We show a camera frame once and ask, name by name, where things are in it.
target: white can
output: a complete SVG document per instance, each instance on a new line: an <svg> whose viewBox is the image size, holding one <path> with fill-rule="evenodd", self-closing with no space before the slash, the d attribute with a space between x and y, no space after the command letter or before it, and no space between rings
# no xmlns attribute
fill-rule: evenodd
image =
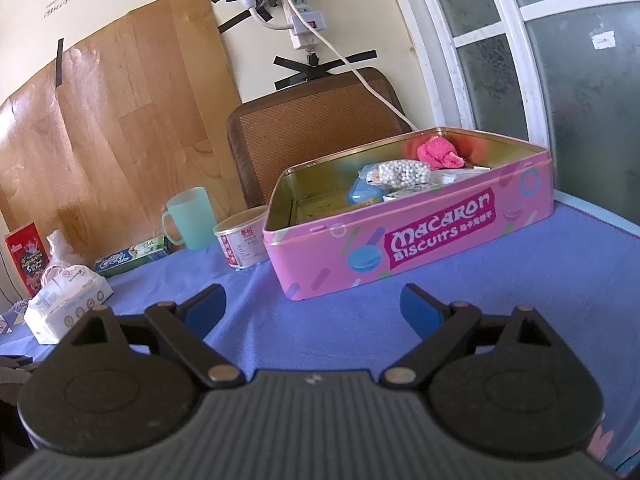
<svg viewBox="0 0 640 480"><path fill-rule="evenodd" d="M269 259L262 233L267 209L262 205L242 211L223 220L213 229L230 266L244 269Z"/></svg>

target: can rim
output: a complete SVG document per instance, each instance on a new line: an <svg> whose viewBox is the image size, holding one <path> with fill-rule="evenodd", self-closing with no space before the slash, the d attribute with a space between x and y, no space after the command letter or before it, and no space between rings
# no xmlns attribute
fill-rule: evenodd
<svg viewBox="0 0 640 480"><path fill-rule="evenodd" d="M261 205L258 207L252 207L241 213L237 213L230 216L226 220L223 220L213 228L213 233L216 236L224 236L235 233L244 227L255 224L260 218L267 215L269 207Z"/></svg>

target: white cable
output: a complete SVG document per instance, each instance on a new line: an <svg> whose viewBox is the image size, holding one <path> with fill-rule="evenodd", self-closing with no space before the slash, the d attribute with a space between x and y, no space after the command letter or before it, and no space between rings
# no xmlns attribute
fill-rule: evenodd
<svg viewBox="0 0 640 480"><path fill-rule="evenodd" d="M414 132L418 131L418 127L415 126L415 124L413 124L409 119L407 119L401 112L400 110L398 110L395 106L393 106L389 101L387 101L385 98L382 97L382 95L380 95L378 92L376 92L371 85L366 81L366 79L364 79L361 75L360 72L358 72L358 70L356 69L356 67L354 67L351 63L349 63L345 57L342 56L342 54L340 54L340 52L338 52L335 47L324 38L324 36L322 36L322 34L320 34L318 31L316 31L311 25L309 25L306 20L300 15L300 11L296 8L296 6L293 4L292 0L287 0L289 3L289 7L291 7L291 10L295 13L295 15L298 17L298 19L304 23L305 27L309 29L309 31L314 34L320 41L322 41L326 46L328 46L336 56L338 56L342 62L356 75L356 77L360 80L360 82L364 85L364 88L366 88L367 90L369 90L369 92L371 92L371 94L373 94L374 97L376 97L377 99L379 99L380 101L382 101L393 113L395 113L398 117L400 117L405 123L407 123L409 125L409 127L411 128L411 130L413 130Z"/></svg>
<svg viewBox="0 0 640 480"><path fill-rule="evenodd" d="M255 7L249 9L249 12L263 27L270 28L271 30L291 30L293 28L293 25L271 25L271 23L265 22Z"/></svg>

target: red package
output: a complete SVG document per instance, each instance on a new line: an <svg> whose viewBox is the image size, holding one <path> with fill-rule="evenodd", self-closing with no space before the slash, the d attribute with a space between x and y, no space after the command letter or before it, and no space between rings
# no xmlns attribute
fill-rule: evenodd
<svg viewBox="0 0 640 480"><path fill-rule="evenodd" d="M42 288L40 278L49 265L49 257L44 250L36 224L31 223L12 231L4 237L4 241L22 282L31 297L35 296Z"/></svg>

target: wall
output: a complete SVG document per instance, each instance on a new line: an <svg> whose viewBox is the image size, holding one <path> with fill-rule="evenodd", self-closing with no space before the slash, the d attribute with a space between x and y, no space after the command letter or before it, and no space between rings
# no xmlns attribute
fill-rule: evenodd
<svg viewBox="0 0 640 480"><path fill-rule="evenodd" d="M68 48L127 11L154 0L58 0L45 17L47 6L55 1L0 0L0 102L55 57L58 38L64 38ZM325 35L338 51L348 56L376 49L378 58L362 66L374 66L387 76L414 123L419 127L433 125L420 66L395 0L310 3L325 13ZM241 10L237 2L214 5L219 23ZM280 9L273 9L273 14L275 21L284 20ZM273 92L274 81L294 73L273 65L275 56L305 61L304 52L290 46L288 33L263 29L251 20L226 31L223 41L244 102ZM321 62L335 59L324 46L318 48L318 56Z"/></svg>

